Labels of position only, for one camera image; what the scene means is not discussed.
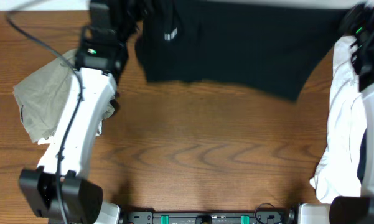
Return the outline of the black polo shirt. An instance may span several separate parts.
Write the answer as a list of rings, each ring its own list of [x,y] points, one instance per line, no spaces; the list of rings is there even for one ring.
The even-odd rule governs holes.
[[[340,38],[344,9],[154,1],[135,51],[146,80],[241,84],[290,101]]]

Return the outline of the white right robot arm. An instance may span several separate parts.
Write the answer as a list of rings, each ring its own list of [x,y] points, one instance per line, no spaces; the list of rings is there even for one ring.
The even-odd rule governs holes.
[[[374,1],[340,25],[333,55],[327,146],[310,183],[319,203],[303,203],[286,223],[374,223]]]

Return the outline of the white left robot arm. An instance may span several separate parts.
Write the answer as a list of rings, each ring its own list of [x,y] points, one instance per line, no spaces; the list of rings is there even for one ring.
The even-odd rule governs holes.
[[[19,187],[33,213],[51,223],[120,223],[119,206],[88,180],[96,132],[127,59],[126,41],[152,9],[148,1],[91,1],[72,82],[54,140],[36,169],[24,169]]]

